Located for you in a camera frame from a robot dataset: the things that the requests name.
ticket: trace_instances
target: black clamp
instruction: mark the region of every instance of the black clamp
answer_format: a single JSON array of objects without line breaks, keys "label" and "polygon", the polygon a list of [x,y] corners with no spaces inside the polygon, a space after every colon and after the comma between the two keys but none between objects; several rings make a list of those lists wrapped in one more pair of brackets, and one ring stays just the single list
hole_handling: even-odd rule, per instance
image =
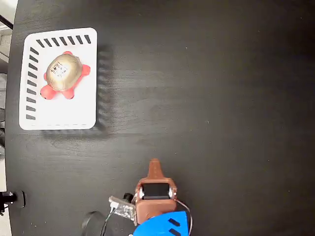
[{"label": "black clamp", "polygon": [[15,192],[0,192],[0,215],[3,216],[5,209],[8,206],[4,204],[14,204],[17,208],[23,208],[25,206],[25,195],[22,191]]}]

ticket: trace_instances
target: black table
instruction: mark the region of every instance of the black table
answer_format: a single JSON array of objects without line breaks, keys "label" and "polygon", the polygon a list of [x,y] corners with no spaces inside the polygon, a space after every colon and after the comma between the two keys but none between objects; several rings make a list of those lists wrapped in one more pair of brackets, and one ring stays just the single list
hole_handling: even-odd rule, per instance
[{"label": "black table", "polygon": [[[315,234],[315,6],[304,2],[19,1],[6,174],[27,205],[10,209],[13,236],[80,235],[85,213],[132,192],[152,157],[191,206],[193,236]],[[23,131],[26,36],[83,27],[98,33],[97,126]]]}]

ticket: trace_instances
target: blue robot part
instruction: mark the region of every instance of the blue robot part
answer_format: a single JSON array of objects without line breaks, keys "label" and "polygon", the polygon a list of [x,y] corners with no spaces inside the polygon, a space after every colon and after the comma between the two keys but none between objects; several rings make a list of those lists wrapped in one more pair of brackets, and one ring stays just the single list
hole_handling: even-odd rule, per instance
[{"label": "blue robot part", "polygon": [[153,217],[139,225],[133,236],[188,236],[187,214],[175,211]]}]

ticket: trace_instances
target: red turtle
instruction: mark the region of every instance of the red turtle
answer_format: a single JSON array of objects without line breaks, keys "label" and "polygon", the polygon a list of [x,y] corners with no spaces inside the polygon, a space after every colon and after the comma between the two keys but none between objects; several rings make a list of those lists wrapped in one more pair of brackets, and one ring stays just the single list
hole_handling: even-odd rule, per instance
[{"label": "red turtle", "polygon": [[40,90],[40,95],[45,99],[53,99],[61,92],[66,99],[74,97],[74,89],[83,76],[90,74],[91,68],[80,62],[72,52],[64,52],[56,57],[47,68],[44,79],[47,85]]}]

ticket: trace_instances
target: white tray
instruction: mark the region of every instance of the white tray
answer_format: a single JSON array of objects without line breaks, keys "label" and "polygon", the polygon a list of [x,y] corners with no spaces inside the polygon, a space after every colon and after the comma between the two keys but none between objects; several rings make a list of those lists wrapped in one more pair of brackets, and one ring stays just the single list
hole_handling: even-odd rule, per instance
[{"label": "white tray", "polygon": [[[83,64],[90,66],[91,72],[75,88],[73,99],[59,93],[52,100],[46,100],[40,95],[41,88],[47,85],[44,73],[65,51],[79,57]],[[21,71],[20,127],[24,130],[92,128],[96,121],[96,56],[97,33],[93,28],[28,35]]]}]

